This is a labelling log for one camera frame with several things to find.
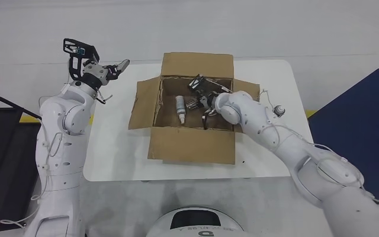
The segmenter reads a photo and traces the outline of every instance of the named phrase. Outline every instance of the small bottle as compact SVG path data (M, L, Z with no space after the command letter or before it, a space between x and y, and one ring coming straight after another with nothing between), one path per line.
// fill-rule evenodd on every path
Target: small bottle
M185 106L184 106L184 98L181 95L175 97L176 99L176 113L179 116L180 123L184 124L185 120Z

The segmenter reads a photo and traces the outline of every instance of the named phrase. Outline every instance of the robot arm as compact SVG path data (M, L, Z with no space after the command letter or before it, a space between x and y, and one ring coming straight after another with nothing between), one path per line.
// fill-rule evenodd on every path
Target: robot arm
M362 174L345 158L307 142L244 91L220 94L215 108L285 163L298 191L323 209L336 237L378 236L379 207L363 189Z
M130 62L102 66L94 46L72 39L64 39L63 49L70 54L69 73L73 82L40 108L42 121L37 135L36 165L42 193L33 199L38 200L38 209L25 237L84 236L79 183L86 158L85 128L95 100L106 103L100 87L117 79ZM82 59L87 59L83 69Z

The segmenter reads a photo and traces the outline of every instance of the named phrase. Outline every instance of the open cardboard box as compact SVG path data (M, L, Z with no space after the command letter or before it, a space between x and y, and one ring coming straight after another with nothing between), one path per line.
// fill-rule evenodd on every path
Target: open cardboard box
M209 117L203 129L204 108L188 110L185 123L176 114L177 95L185 103L194 95L188 89L193 77L202 74L232 91L246 91L259 100L259 85L234 79L232 55L165 53L157 78L137 83L129 129L151 127L149 159L235 164L235 132L219 114Z

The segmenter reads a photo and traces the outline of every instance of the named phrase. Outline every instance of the white floor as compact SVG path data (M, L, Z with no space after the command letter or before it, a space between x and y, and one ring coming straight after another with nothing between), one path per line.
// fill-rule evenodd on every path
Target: white floor
M378 68L378 7L377 0L2 0L0 96L38 113L38 97L67 79L62 41L70 37L95 45L103 62L151 63L188 51L285 59L304 108L319 109ZM81 199L90 237L144 236L161 214L193 204L230 214L256 236L331 236L289 178L83 181Z
M320 209L296 192L290 177L232 180L88 182L81 209L89 237L145 237L161 215L201 205L230 215L252 236L331 237ZM0 232L22 236L22 231Z

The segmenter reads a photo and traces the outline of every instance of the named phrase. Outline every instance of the yellow stripe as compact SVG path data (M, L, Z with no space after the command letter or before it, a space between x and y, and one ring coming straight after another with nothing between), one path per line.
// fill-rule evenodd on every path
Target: yellow stripe
M19 123L39 123L39 121L33 116L23 115L21 116Z
M310 116L312 116L317 110L306 110L306 116L307 119L309 119Z
M92 125L93 122L94 122L94 115L91 114L91 117L89 118L89 125Z
M94 122L94 115L91 115L91 118L89 119L89 125L92 125L93 122ZM22 115L19 120L19 123L39 123L39 121L33 116Z

